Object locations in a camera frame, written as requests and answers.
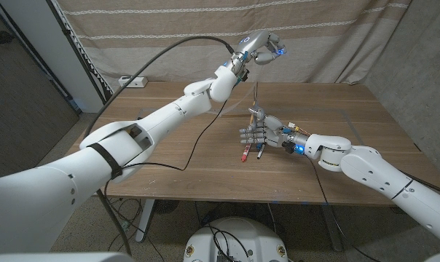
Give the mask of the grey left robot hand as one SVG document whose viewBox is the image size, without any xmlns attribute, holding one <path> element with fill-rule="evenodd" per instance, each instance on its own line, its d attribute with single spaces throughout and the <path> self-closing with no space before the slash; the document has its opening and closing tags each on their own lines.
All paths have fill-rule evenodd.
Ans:
<svg viewBox="0 0 440 262">
<path fill-rule="evenodd" d="M 270 31 L 255 31 L 242 39 L 224 66 L 239 76 L 251 60 L 257 65 L 265 65 L 287 53 L 280 37 Z"/>
</svg>

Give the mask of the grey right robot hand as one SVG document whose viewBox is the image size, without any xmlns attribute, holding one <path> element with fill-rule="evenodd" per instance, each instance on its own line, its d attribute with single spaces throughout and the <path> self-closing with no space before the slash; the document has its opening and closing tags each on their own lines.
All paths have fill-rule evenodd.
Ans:
<svg viewBox="0 0 440 262">
<path fill-rule="evenodd" d="M 246 128 L 239 130 L 241 143 L 261 143 L 276 148 L 283 147 L 289 154 L 303 155 L 305 153 L 305 144 L 310 133 L 291 122 L 285 125 L 277 117 L 267 115 L 258 106 L 248 110 L 252 121 Z"/>
</svg>

